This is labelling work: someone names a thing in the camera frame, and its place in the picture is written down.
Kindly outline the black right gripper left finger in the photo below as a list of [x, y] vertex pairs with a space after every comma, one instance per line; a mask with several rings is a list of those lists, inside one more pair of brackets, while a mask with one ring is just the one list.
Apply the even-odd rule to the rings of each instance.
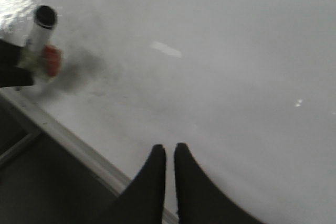
[[162, 223], [165, 184], [166, 151], [156, 144], [135, 178], [93, 223]]

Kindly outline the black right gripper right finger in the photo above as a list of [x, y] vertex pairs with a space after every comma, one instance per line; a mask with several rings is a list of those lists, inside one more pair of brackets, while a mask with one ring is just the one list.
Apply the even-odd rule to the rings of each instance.
[[261, 223], [211, 181], [185, 143], [174, 151], [179, 223]]

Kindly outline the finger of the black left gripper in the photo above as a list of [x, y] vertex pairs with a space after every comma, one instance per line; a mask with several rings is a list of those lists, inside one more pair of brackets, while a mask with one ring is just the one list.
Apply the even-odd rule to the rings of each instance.
[[1, 88], [32, 86], [32, 74], [17, 66], [22, 47], [1, 39]]

